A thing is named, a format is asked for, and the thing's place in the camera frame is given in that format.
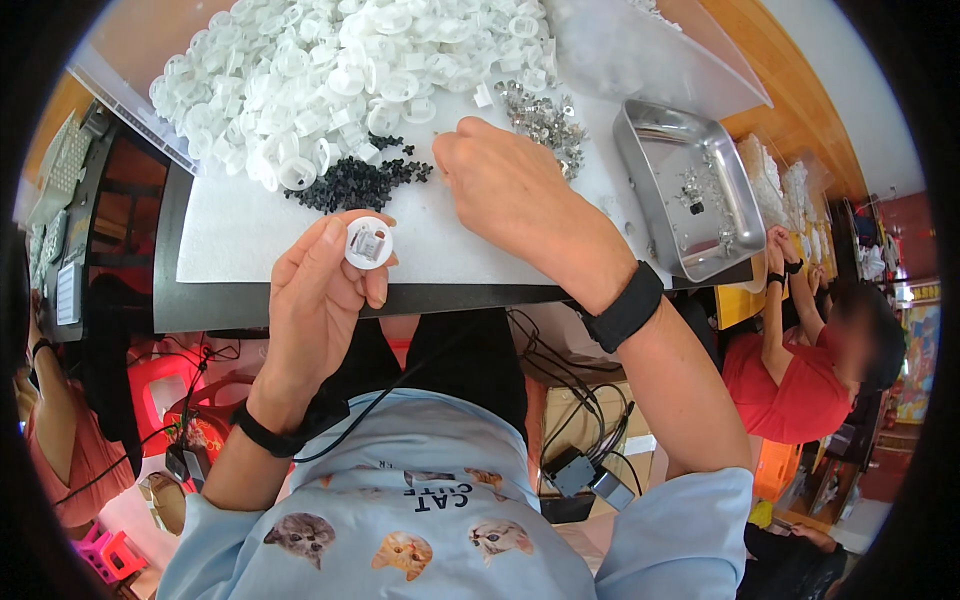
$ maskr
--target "black wrist strap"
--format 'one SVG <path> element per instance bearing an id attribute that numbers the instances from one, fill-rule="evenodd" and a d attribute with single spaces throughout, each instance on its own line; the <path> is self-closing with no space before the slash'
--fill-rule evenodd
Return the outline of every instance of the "black wrist strap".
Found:
<path id="1" fill-rule="evenodd" d="M 323 403 L 317 396 L 310 402 L 303 423 L 288 436 L 278 435 L 261 425 L 247 411 L 247 401 L 240 403 L 230 415 L 230 424 L 239 425 L 254 444 L 277 458 L 290 458 L 303 450 L 307 442 L 319 436 L 350 415 L 345 401 Z"/>
<path id="2" fill-rule="evenodd" d="M 804 260 L 801 258 L 800 262 L 786 262 L 783 261 L 783 269 L 790 275 L 796 275 L 800 272 L 800 269 L 804 267 Z"/>
<path id="3" fill-rule="evenodd" d="M 605 352 L 614 353 L 654 316 L 660 308 L 662 297 L 663 282 L 660 277 L 650 265 L 639 261 L 627 287 L 607 310 L 596 317 L 583 309 L 578 312 L 590 337 Z"/>
<path id="4" fill-rule="evenodd" d="M 40 338 L 39 340 L 37 340 L 37 341 L 36 341 L 36 344 L 34 344 L 33 349 L 31 349 L 31 354 L 30 354 L 30 364 L 31 364 L 31 365 L 33 365 L 34 362 L 36 362 L 36 354 L 37 354 L 38 352 L 40 352 L 40 350 L 41 350 L 42 348 L 53 349 L 53 348 L 54 348 L 54 345 L 53 345 L 53 343 L 50 342 L 50 340 L 48 340 L 48 339 L 46 339 L 46 338 Z"/>

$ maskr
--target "pile of black plastic pieces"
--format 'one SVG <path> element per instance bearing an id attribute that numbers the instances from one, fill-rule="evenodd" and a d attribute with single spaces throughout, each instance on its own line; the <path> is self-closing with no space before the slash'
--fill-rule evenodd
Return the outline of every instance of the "pile of black plastic pieces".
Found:
<path id="1" fill-rule="evenodd" d="M 371 135 L 371 144 L 380 150 L 402 143 L 402 137 Z M 408 153 L 411 155 L 413 146 L 406 148 L 411 149 Z M 426 182 L 431 171 L 433 165 L 425 162 L 408 162 L 396 158 L 384 160 L 377 167 L 347 156 L 327 169 L 323 177 L 318 177 L 314 184 L 305 190 L 284 190 L 283 194 L 287 198 L 296 198 L 300 205 L 326 213 L 354 208 L 368 208 L 380 212 L 390 200 L 390 192 L 395 187 L 401 183 L 410 183 L 414 178 Z"/>

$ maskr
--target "stainless steel tray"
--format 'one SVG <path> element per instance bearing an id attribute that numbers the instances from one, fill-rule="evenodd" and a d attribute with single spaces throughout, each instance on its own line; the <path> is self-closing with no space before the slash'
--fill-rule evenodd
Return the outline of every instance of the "stainless steel tray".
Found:
<path id="1" fill-rule="evenodd" d="M 722 125 L 627 100 L 613 121 L 613 139 L 664 269 L 699 283 L 764 249 L 754 192 Z M 704 189 L 699 214 L 684 197 L 691 174 Z"/>

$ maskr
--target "cat print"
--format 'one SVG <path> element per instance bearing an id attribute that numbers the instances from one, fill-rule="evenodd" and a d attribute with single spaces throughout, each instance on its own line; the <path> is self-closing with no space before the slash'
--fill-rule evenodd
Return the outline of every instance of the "cat print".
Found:
<path id="1" fill-rule="evenodd" d="M 527 532 L 518 524 L 505 518 L 488 518 L 480 521 L 469 530 L 470 542 L 483 556 L 483 564 L 490 566 L 490 561 L 497 554 L 517 548 L 526 555 L 534 553 L 534 544 L 527 536 Z"/>
<path id="2" fill-rule="evenodd" d="M 433 548 L 425 539 L 404 531 L 394 531 L 383 539 L 370 566 L 395 566 L 407 574 L 407 581 L 413 581 L 432 560 Z"/>
<path id="3" fill-rule="evenodd" d="M 276 522 L 263 543 L 276 544 L 306 559 L 320 570 L 320 558 L 336 539 L 326 519 L 309 513 L 291 513 Z"/>
<path id="4" fill-rule="evenodd" d="M 414 480 L 417 481 L 434 481 L 436 479 L 448 479 L 450 481 L 456 480 L 456 477 L 453 476 L 453 473 L 438 473 L 433 470 L 405 470 L 403 471 L 403 480 L 407 482 L 408 486 L 414 485 Z"/>
<path id="5" fill-rule="evenodd" d="M 500 492 L 500 488 L 503 487 L 503 476 L 500 475 L 500 473 L 491 473 L 488 470 L 479 468 L 464 468 L 464 472 L 473 478 L 473 483 L 484 483 L 488 486 L 493 486 L 495 492 Z"/>

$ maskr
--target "dark hair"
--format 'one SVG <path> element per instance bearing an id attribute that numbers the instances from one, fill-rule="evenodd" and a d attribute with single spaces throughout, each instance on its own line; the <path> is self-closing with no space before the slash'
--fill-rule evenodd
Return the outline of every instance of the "dark hair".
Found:
<path id="1" fill-rule="evenodd" d="M 847 285 L 837 290 L 833 310 L 844 320 L 859 311 L 866 311 L 874 354 L 864 371 L 861 394 L 871 394 L 891 388 L 900 376 L 906 355 L 903 327 L 894 316 L 883 294 L 870 283 Z"/>

